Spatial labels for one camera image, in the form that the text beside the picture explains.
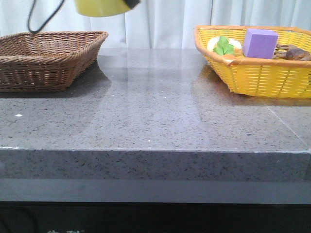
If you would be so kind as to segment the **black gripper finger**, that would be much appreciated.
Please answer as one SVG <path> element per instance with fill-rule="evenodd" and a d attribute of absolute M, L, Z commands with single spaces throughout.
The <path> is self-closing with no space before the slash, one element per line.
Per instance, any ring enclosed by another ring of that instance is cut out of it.
<path fill-rule="evenodd" d="M 140 3 L 140 0 L 124 0 L 124 3 L 132 10 Z"/>

